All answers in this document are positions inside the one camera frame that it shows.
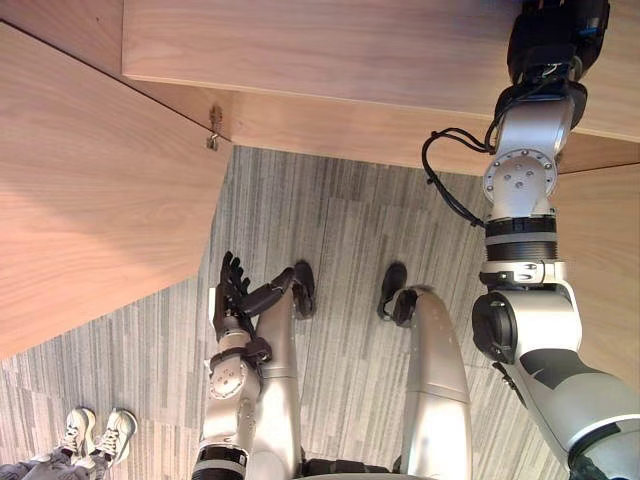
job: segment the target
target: metal hinge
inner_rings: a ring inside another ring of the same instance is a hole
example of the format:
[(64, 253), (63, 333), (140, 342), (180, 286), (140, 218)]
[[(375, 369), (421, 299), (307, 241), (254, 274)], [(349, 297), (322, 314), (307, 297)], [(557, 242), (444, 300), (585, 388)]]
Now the metal hinge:
[(211, 121), (211, 135), (207, 137), (207, 148), (217, 152), (220, 139), (222, 138), (226, 140), (222, 135), (220, 135), (222, 109), (216, 105), (211, 107), (211, 110), (209, 111), (209, 120)]

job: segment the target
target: white sneaker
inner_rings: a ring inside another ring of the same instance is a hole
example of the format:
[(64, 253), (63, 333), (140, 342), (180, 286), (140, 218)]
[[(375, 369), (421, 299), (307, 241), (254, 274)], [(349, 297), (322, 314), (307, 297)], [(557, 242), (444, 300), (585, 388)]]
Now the white sneaker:
[(107, 420), (107, 429), (98, 440), (96, 450), (112, 467), (129, 456), (129, 443), (138, 429), (136, 417), (127, 410), (114, 408)]
[(88, 408), (74, 408), (67, 415), (67, 430), (60, 440), (59, 446), (71, 452), (71, 463), (93, 452), (93, 427), (96, 424), (95, 414)]

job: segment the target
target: black wire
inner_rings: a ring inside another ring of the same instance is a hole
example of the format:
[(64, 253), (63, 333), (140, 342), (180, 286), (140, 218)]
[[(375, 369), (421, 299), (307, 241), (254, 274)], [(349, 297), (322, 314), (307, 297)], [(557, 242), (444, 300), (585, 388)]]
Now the black wire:
[(558, 77), (554, 76), (545, 78), (531, 90), (515, 97), (509, 103), (507, 103), (499, 112), (496, 112), (496, 115), (493, 117), (493, 120), (489, 124), (489, 128), (487, 128), (487, 131), (485, 132), (484, 142), (481, 142), (471, 133), (462, 128), (449, 127), (439, 132), (431, 132), (431, 136), (422, 145), (422, 166), (427, 173), (427, 183), (433, 184), (438, 190), (438, 193), (440, 193), (440, 196), (442, 197), (444, 202), (449, 206), (449, 208), (451, 208), (451, 210), (453, 210), (457, 215), (471, 223), (472, 227), (480, 226), (482, 228), (485, 228), (485, 224), (480, 218), (476, 217), (464, 205), (462, 205), (458, 201), (458, 199), (456, 199), (456, 197), (453, 196), (453, 194), (449, 192), (449, 190), (447, 190), (442, 181), (440, 181), (440, 177), (438, 177), (438, 174), (431, 168), (431, 165), (429, 165), (429, 160), (427, 158), (429, 147), (439, 138), (448, 138), (450, 140), (455, 140), (456, 142), (463, 144), (465, 147), (470, 148), (475, 152), (494, 155), (496, 153), (496, 146), (491, 144), (491, 135), (500, 123), (500, 120), (502, 119), (504, 114), (518, 103), (522, 102), (531, 95), (534, 95), (542, 88), (557, 80)]
[[(462, 205), (453, 196), (453, 194), (451, 194), (451, 192), (449, 192), (449, 190), (447, 190), (447, 188), (444, 186), (444, 184), (440, 180), (440, 177), (438, 177), (438, 174), (431, 168), (431, 165), (429, 165), (429, 160), (427, 159), (427, 151), (429, 150), (429, 147), (433, 142), (435, 142), (438, 138), (442, 138), (442, 137), (449, 138), (451, 140), (456, 140), (477, 152), (486, 153), (485, 150), (481, 149), (480, 147), (474, 147), (470, 145), (469, 142), (467, 142), (465, 139), (447, 133), (449, 131), (453, 131), (453, 129), (445, 129), (445, 130), (442, 130), (441, 132), (431, 132), (431, 137), (429, 137), (424, 142), (424, 145), (422, 146), (422, 166), (424, 167), (429, 177), (427, 180), (427, 183), (433, 184), (438, 190), (438, 193), (440, 193), (440, 196), (442, 197), (444, 202), (449, 206), (449, 208), (451, 208), (457, 215), (459, 215), (460, 217), (470, 222), (471, 226), (475, 227), (476, 225), (479, 225), (481, 227), (484, 227), (484, 222), (480, 220), (478, 217), (476, 217), (474, 214), (472, 214), (464, 205)], [(480, 142), (469, 132), (466, 132), (466, 131), (463, 131), (463, 132), (464, 133), (462, 132), (459, 132), (459, 133), (462, 133), (463, 135), (471, 139), (474, 143), (477, 142), (478, 144), (480, 144)]]

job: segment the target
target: wooden table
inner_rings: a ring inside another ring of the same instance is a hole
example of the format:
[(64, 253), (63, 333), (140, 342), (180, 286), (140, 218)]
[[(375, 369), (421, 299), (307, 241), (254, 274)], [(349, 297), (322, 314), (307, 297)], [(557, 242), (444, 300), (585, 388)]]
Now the wooden table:
[[(638, 386), (640, 7), (613, 3), (555, 203), (585, 298), (583, 352)], [(0, 356), (195, 272), (231, 142), (418, 168), (431, 130), (482, 135), (509, 84), (517, 8), (0, 0), (11, 24), (0, 30)], [(217, 152), (205, 148), (212, 128)], [(438, 170), (472, 175), (487, 160), (447, 142), (432, 156)], [(624, 259), (608, 276), (605, 241)]]

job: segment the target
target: gray carpet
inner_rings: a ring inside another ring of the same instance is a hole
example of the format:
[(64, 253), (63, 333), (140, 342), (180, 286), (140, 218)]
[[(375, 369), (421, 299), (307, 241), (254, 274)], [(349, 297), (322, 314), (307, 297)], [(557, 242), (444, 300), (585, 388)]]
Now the gray carpet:
[[(480, 180), (443, 180), (472, 211)], [(253, 285), (304, 258), (318, 312), (296, 326), (303, 446), (309, 457), (390, 466), (400, 450), (408, 332), (380, 322), (379, 284), (393, 260), (449, 306), (472, 398), (474, 478), (566, 479), (515, 395), (473, 346), (470, 312), (482, 232), (425, 186), (420, 170), (236, 148), (198, 276), (2, 362), (0, 460), (56, 444), (66, 411), (112, 406), (140, 422), (114, 480), (189, 479), (215, 351), (207, 290), (227, 249)]]

